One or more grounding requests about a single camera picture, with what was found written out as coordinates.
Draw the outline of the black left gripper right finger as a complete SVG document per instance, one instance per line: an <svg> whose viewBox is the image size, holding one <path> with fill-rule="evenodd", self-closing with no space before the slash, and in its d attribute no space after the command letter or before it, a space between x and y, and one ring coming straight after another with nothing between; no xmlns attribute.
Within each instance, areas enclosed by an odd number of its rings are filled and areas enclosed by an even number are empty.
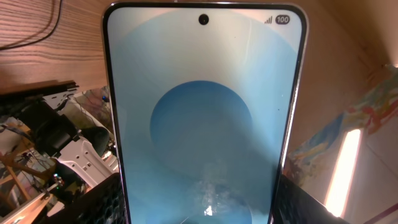
<svg viewBox="0 0 398 224"><path fill-rule="evenodd" d="M284 175L279 180L272 218L275 224L348 224Z"/></svg>

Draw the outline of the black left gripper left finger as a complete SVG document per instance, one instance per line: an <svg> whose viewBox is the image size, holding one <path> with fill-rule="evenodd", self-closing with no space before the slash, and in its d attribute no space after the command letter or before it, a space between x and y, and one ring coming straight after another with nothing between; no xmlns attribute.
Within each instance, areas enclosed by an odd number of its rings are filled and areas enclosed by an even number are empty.
<svg viewBox="0 0 398 224"><path fill-rule="evenodd" d="M126 224L126 206L120 174L106 180L67 205L43 224Z"/></svg>

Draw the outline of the blue Galaxy smartphone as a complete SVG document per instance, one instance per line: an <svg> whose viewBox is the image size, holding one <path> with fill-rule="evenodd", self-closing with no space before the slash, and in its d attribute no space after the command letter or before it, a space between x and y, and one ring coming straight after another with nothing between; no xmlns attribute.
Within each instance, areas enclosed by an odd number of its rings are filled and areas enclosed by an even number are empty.
<svg viewBox="0 0 398 224"><path fill-rule="evenodd" d="M116 2L102 31L129 223L270 223L304 11Z"/></svg>

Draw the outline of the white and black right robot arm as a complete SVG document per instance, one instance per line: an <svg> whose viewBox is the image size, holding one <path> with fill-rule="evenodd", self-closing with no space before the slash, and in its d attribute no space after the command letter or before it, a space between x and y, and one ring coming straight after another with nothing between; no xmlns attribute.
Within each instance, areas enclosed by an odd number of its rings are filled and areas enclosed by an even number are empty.
<svg viewBox="0 0 398 224"><path fill-rule="evenodd" d="M103 160L94 146L95 139L110 140L109 131L95 127L101 136L94 133L87 136L58 111L59 103L51 107L42 96L27 96L25 93L14 93L1 96L1 118L15 118L30 129L26 134L17 128L5 126L5 129L22 135L32 143L40 154L46 154L57 161L56 168L64 167L74 173L91 188L118 172L116 159L112 163Z"/></svg>

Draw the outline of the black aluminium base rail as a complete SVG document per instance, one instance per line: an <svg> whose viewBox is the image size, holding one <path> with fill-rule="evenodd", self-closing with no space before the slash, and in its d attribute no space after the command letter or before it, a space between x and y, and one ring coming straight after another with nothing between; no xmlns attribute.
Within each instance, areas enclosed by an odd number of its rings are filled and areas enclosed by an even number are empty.
<svg viewBox="0 0 398 224"><path fill-rule="evenodd" d="M27 100L43 99L51 108L59 108L79 89L74 81L35 83L26 90L1 94L1 106Z"/></svg>

